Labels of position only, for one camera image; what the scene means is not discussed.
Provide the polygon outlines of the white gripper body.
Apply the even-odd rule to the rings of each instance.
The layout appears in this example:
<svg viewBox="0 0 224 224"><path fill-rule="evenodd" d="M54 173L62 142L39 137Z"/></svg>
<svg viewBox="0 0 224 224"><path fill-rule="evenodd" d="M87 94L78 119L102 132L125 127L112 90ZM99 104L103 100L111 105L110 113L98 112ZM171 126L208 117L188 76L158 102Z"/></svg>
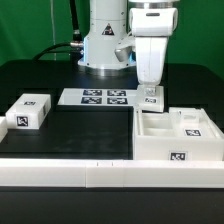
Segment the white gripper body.
<svg viewBox="0 0 224 224"><path fill-rule="evenodd" d="M177 27L177 19L176 8L130 10L140 84L156 86L160 83L168 39Z"/></svg>

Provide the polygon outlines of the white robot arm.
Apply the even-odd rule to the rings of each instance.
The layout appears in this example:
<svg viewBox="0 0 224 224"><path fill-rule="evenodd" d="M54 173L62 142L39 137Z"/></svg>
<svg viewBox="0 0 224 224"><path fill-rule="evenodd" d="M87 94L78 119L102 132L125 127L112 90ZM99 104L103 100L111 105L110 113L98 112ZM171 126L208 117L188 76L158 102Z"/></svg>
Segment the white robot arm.
<svg viewBox="0 0 224 224"><path fill-rule="evenodd" d="M177 27L179 1L90 0L90 31L79 64L104 71L124 69L134 62L140 86L154 95L169 37Z"/></svg>

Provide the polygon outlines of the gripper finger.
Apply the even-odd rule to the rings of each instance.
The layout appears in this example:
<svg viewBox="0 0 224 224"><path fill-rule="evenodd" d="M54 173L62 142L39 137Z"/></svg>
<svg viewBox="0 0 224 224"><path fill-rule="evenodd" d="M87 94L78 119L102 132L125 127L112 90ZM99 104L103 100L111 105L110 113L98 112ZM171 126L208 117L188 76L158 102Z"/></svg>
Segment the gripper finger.
<svg viewBox="0 0 224 224"><path fill-rule="evenodd" d="M156 95L156 87L151 85L143 86L144 94L146 96L155 96Z"/></svg>

